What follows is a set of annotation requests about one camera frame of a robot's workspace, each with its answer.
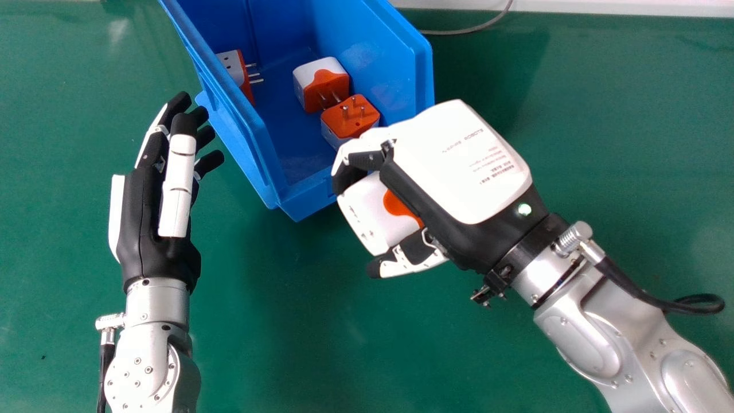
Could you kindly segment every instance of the blue plastic bin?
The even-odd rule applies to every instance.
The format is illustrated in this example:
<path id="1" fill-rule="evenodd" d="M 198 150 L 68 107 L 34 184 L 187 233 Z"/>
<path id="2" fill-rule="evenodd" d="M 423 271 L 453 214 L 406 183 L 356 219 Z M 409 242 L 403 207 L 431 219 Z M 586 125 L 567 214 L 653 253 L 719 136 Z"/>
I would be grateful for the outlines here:
<path id="1" fill-rule="evenodd" d="M 431 46 L 387 0 L 159 0 L 191 54 L 196 102 L 265 205 L 298 221 L 335 200 L 335 152 L 307 114 L 292 71 L 334 56 L 382 113 L 381 125 L 434 104 Z M 240 49 L 264 82 L 253 107 L 214 56 Z"/>

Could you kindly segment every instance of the bin floor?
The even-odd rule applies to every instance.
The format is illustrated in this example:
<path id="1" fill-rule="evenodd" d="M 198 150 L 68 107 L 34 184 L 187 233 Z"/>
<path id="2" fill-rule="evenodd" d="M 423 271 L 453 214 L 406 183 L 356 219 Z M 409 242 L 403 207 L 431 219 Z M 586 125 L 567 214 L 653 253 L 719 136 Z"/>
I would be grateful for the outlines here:
<path id="1" fill-rule="evenodd" d="M 255 110 L 267 125 L 288 184 L 331 166 L 336 152 L 321 136 L 321 112 L 306 113 L 296 98 L 293 70 L 320 58 L 305 49 L 260 71 L 262 83 L 252 85 Z"/>

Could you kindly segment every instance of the robotic hand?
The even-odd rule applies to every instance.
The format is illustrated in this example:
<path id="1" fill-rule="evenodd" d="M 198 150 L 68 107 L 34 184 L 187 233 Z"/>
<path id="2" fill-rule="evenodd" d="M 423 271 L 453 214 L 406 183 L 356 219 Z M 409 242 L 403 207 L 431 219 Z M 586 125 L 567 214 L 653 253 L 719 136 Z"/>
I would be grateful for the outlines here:
<path id="1" fill-rule="evenodd" d="M 723 300 L 662 301 L 637 287 L 592 240 L 589 225 L 569 226 L 548 212 L 527 164 L 463 102 L 345 143 L 332 178 L 342 213 L 377 256 L 371 277 L 451 260 L 484 276 L 471 297 L 483 306 L 516 290 L 613 412 L 734 412 L 720 369 L 665 318 L 720 312 Z"/>
<path id="2" fill-rule="evenodd" d="M 199 181 L 224 162 L 195 161 L 214 139 L 203 107 L 181 92 L 161 108 L 134 169 L 112 177 L 109 247 L 123 270 L 124 313 L 97 319 L 102 333 L 97 412 L 193 413 L 201 377 L 192 361 L 189 295 L 201 273 L 189 211 Z M 120 339 L 115 351 L 115 332 Z"/>

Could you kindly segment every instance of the green table surface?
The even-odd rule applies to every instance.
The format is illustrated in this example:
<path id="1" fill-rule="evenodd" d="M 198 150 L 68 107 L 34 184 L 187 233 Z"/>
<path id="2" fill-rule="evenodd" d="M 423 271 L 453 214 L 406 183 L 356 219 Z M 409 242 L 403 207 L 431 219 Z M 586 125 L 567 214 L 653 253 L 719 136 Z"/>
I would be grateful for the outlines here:
<path id="1" fill-rule="evenodd" d="M 437 101 L 485 116 L 553 211 L 656 295 L 734 303 L 734 21 L 518 13 L 432 43 Z M 0 411 L 91 412 L 93 322 L 125 300 L 110 176 L 200 86 L 152 1 L 0 2 L 0 57 Z M 451 265 L 370 280 L 334 206 L 293 223 L 229 159 L 192 219 L 200 412 L 608 412 L 517 295 L 481 309 L 480 277 Z M 732 314 L 669 319 L 734 377 Z"/>

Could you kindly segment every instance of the orange and white plug adapter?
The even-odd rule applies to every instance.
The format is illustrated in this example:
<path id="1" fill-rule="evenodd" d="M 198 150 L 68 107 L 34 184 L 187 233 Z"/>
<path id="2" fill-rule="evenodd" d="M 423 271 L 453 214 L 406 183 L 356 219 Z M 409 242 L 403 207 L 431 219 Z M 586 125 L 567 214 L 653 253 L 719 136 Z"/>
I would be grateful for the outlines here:
<path id="1" fill-rule="evenodd" d="M 296 97 L 308 113 L 316 113 L 349 95 L 349 74 L 334 57 L 324 57 L 293 71 Z"/>
<path id="2" fill-rule="evenodd" d="M 347 140 L 377 126 L 379 117 L 379 112 L 367 98 L 350 96 L 321 114 L 321 135 L 334 149 L 338 149 Z"/>
<path id="3" fill-rule="evenodd" d="M 217 53 L 217 59 L 225 66 L 227 73 L 234 80 L 235 85 L 244 93 L 247 100 L 255 106 L 255 97 L 252 95 L 252 86 L 255 83 L 260 83 L 263 79 L 257 72 L 248 73 L 248 68 L 255 68 L 256 64 L 245 64 L 242 52 L 237 50 L 225 51 Z"/>
<path id="4" fill-rule="evenodd" d="M 397 245 L 405 234 L 424 227 L 373 172 L 348 187 L 336 198 L 346 221 L 372 255 L 380 255 Z"/>

